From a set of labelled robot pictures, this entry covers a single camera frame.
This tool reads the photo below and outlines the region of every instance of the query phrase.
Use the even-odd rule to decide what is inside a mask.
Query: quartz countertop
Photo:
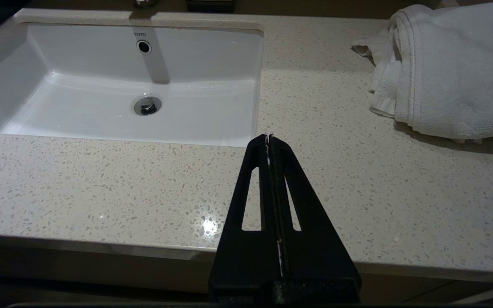
[[[493,139],[459,145],[368,110],[374,66],[349,43],[385,20],[42,8],[14,20],[262,30],[258,133],[292,147],[351,258],[493,275]],[[0,135],[0,235],[213,252],[244,150]]]

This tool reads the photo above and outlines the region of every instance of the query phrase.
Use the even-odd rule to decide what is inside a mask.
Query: white sink basin
[[[0,38],[0,134],[225,146],[254,138],[260,31],[43,24],[10,31]],[[162,106],[137,114],[144,96]]]

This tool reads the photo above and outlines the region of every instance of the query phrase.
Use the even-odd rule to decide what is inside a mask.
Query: drain
[[[161,103],[160,99],[153,96],[148,96],[141,98],[134,104],[134,111],[141,116],[148,116],[156,113],[159,109],[161,109],[162,105],[163,103]]]

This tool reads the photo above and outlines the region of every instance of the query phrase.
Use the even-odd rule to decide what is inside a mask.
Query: cutout hole
[[[149,45],[149,43],[147,41],[144,41],[143,39],[137,41],[137,48],[143,54],[148,54],[151,52],[151,45]]]
[[[296,231],[301,231],[302,227],[300,226],[300,221],[298,220],[298,215],[296,214],[296,208],[294,207],[292,197],[290,196],[290,191],[288,190],[288,182],[286,181],[286,178],[284,179],[284,183],[286,184],[286,195],[288,195],[288,205],[290,206],[290,216],[292,217],[292,228]]]
[[[250,185],[248,187],[243,226],[241,228],[245,231],[262,231],[258,167],[254,168],[250,174]]]

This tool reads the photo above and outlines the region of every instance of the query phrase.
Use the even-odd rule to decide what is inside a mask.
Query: folded towel
[[[352,47],[376,64],[375,113],[427,135],[493,136],[493,3],[409,6]]]

